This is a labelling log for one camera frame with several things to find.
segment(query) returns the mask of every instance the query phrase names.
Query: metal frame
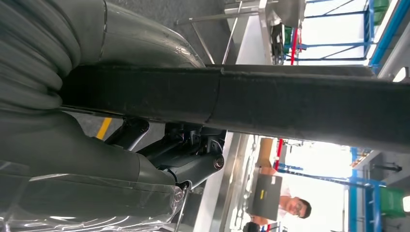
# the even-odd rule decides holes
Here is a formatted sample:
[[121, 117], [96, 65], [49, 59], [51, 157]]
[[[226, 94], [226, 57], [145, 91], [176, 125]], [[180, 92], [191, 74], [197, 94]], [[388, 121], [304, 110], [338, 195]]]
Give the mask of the metal frame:
[[234, 14], [217, 14], [217, 15], [208, 15], [208, 16], [201, 16], [201, 17], [191, 17], [188, 19], [179, 19], [175, 22], [175, 25], [186, 25], [186, 24], [191, 24], [191, 26], [193, 27], [195, 34], [197, 35], [198, 39], [201, 42], [202, 47], [204, 48], [209, 60], [211, 61], [212, 64], [215, 64], [215, 61], [212, 57], [212, 55], [209, 52], [208, 47], [206, 46], [204, 39], [202, 37], [202, 35], [200, 34], [198, 28], [196, 27], [195, 23], [199, 23], [199, 22], [205, 22], [205, 21], [212, 21], [212, 20], [222, 20], [222, 19], [230, 19], [230, 18], [234, 18], [234, 25], [232, 27], [231, 30], [231, 34], [229, 37], [229, 41], [227, 44], [227, 47], [225, 49], [225, 53], [222, 59], [222, 64], [226, 63], [226, 59], [228, 57], [228, 53], [230, 50], [230, 46], [231, 46], [231, 42], [232, 42], [232, 38], [234, 35], [234, 31], [236, 28], [236, 24], [238, 21], [238, 18], [240, 17], [250, 17], [250, 16], [259, 16], [261, 18], [260, 20], [260, 24], [261, 24], [261, 31], [262, 31], [262, 40], [264, 43], [264, 47], [267, 51], [266, 54], [269, 55], [265, 55], [266, 56], [266, 64], [272, 64], [272, 59], [271, 59], [271, 44], [270, 44], [270, 30], [269, 30], [269, 26], [267, 25], [267, 20], [266, 20], [266, 6], [268, 4], [268, 0], [260, 0], [259, 4], [258, 4], [258, 10], [251, 10], [251, 11], [246, 11], [246, 12], [241, 12], [242, 10], [242, 3], [243, 2], [247, 2], [247, 1], [240, 1], [239, 3], [239, 7], [237, 8], [237, 12]]
[[[325, 1], [332, 1], [332, 0], [311, 0], [307, 1], [306, 3], [317, 3], [317, 2], [325, 2]], [[321, 43], [321, 44], [298, 44], [297, 49], [307, 49], [310, 47], [324, 47], [324, 46], [350, 46], [346, 49], [340, 50], [338, 52], [331, 53], [329, 55], [326, 55], [321, 58], [296, 58], [296, 61], [322, 61], [322, 60], [333, 60], [333, 61], [361, 61], [361, 60], [366, 60], [367, 54], [369, 52], [370, 46], [374, 44], [374, 0], [368, 0], [365, 9], [363, 11], [356, 11], [356, 12], [345, 12], [345, 13], [338, 13], [338, 14], [331, 14], [331, 12], [339, 9], [340, 7], [343, 7], [354, 0], [350, 0], [346, 3], [343, 3], [334, 9], [321, 14], [321, 15], [311, 15], [311, 16], [306, 16], [305, 19], [307, 18], [323, 18], [323, 17], [336, 17], [336, 16], [344, 16], [344, 15], [359, 15], [363, 14], [364, 17], [364, 40], [363, 42], [354, 42], [354, 43]], [[285, 47], [286, 48], [291, 48], [291, 44], [287, 44]], [[354, 58], [330, 58], [331, 56], [349, 51], [351, 49], [357, 48], [363, 46], [364, 47], [364, 53], [362, 57], [354, 57]]]
[[187, 20], [177, 20], [175, 22], [175, 25], [185, 25], [185, 24], [191, 24], [192, 28], [195, 31], [196, 36], [198, 36], [199, 41], [201, 42], [202, 47], [204, 48], [206, 55], [208, 56], [209, 60], [211, 61], [212, 64], [215, 64], [214, 59], [212, 58], [211, 53], [209, 52], [208, 47], [205, 44], [204, 39], [202, 38], [202, 35], [200, 34], [198, 28], [196, 27], [195, 23], [198, 22], [204, 22], [204, 21], [210, 21], [210, 20], [222, 20], [222, 19], [229, 19], [229, 18], [234, 18], [234, 25], [232, 26], [231, 34], [229, 36], [228, 44], [226, 45], [225, 53], [223, 54], [223, 59], [222, 59], [222, 64], [226, 63], [226, 59], [228, 58], [228, 53], [231, 48], [231, 41], [232, 37], [234, 36], [234, 31], [236, 28], [236, 24], [238, 23], [238, 18], [240, 17], [249, 17], [253, 15], [258, 15], [258, 11], [250, 11], [250, 12], [240, 12], [242, 7], [242, 1], [239, 3], [238, 11], [236, 14], [217, 14], [217, 15], [210, 15], [210, 16], [202, 16], [202, 17], [196, 17], [196, 18], [189, 18]]

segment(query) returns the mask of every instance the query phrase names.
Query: bright light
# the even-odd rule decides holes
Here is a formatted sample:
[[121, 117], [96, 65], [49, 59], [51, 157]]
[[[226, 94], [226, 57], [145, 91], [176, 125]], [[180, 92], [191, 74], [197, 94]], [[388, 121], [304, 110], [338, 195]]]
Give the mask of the bright light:
[[410, 196], [403, 198], [404, 212], [410, 212]]
[[58, 217], [58, 216], [51, 216], [50, 218], [56, 219], [56, 220], [62, 220], [62, 221], [65, 221], [66, 219], [75, 219], [74, 217]]
[[403, 67], [400, 69], [400, 71], [398, 71], [397, 75], [395, 76], [395, 78], [393, 79], [393, 82], [400, 82], [402, 80], [404, 80], [404, 78], [406, 78], [406, 67]]

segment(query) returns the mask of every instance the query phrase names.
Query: eyeglasses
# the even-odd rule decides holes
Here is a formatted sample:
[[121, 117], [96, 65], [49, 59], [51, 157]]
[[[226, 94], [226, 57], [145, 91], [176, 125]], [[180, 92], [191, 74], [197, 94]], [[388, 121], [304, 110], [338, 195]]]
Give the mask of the eyeglasses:
[[302, 208], [303, 208], [303, 205], [302, 205], [301, 203], [297, 203], [297, 204], [295, 205], [293, 214], [296, 215], [296, 216], [298, 216], [298, 217], [300, 217], [300, 211], [302, 210]]

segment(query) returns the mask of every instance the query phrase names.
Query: metal pole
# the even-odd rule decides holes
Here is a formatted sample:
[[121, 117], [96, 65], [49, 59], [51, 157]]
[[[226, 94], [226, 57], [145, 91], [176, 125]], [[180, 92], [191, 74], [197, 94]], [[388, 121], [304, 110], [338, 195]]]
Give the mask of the metal pole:
[[184, 188], [184, 201], [182, 202], [181, 211], [179, 212], [179, 217], [178, 217], [178, 221], [176, 222], [176, 226], [175, 226], [174, 232], [178, 232], [178, 230], [179, 230], [179, 225], [181, 225], [182, 216], [183, 216], [183, 214], [184, 214], [185, 203], [187, 202], [187, 198], [188, 198], [188, 193], [189, 193], [189, 192], [190, 192], [190, 187], [185, 187], [185, 188]]
[[[241, 7], [242, 7], [242, 1], [239, 3], [237, 14], [240, 13]], [[235, 31], [237, 23], [238, 23], [238, 17], [235, 18], [234, 25], [232, 26], [231, 35], [229, 36], [228, 45], [226, 46], [225, 54], [223, 55], [222, 64], [225, 64], [226, 59], [228, 58], [229, 49], [231, 47], [231, 40], [232, 40], [232, 37], [234, 36], [234, 31]]]
[[201, 34], [199, 33], [199, 30], [197, 29], [194, 23], [192, 23], [191, 25], [192, 25], [193, 30], [196, 33], [196, 36], [198, 36], [199, 42], [201, 42], [202, 47], [204, 48], [206, 54], [208, 55], [208, 58], [211, 61], [211, 64], [215, 64], [214, 59], [212, 58], [211, 53], [209, 52], [208, 47], [205, 44], [205, 41], [203, 40]]
[[177, 20], [175, 22], [175, 25], [183, 25], [183, 24], [188, 24], [188, 23], [197, 23], [197, 22], [202, 22], [202, 21], [210, 21], [210, 20], [221, 20], [221, 19], [228, 19], [228, 18], [236, 18], [236, 17], [248, 17], [248, 16], [254, 16], [254, 15], [259, 15], [258, 11], [249, 11], [249, 12], [242, 12], [242, 13], [237, 13], [237, 14], [216, 14], [216, 15], [210, 15], [210, 16], [202, 16], [198, 18], [189, 18], [188, 20]]
[[333, 16], [344, 16], [344, 15], [359, 15], [364, 14], [366, 11], [355, 11], [355, 12], [346, 12], [346, 13], [337, 13], [337, 14], [321, 14], [321, 15], [310, 15], [306, 16], [306, 18], [323, 18], [323, 17], [333, 17]]

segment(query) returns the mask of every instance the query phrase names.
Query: man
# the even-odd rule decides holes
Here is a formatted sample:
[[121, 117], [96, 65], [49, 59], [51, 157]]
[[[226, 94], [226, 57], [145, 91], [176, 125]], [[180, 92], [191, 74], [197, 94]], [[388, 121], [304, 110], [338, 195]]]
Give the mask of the man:
[[[270, 167], [262, 167], [260, 173], [264, 175], [280, 176], [275, 169]], [[286, 184], [286, 182], [282, 181], [279, 199], [278, 221], [281, 220], [286, 214], [291, 214], [297, 216], [298, 218], [305, 219], [310, 216], [311, 211], [312, 207], [310, 206], [310, 203], [298, 197], [292, 197], [288, 185]], [[259, 232], [260, 226], [267, 225], [270, 223], [270, 220], [266, 218], [252, 216], [252, 221], [245, 225], [243, 231]]]

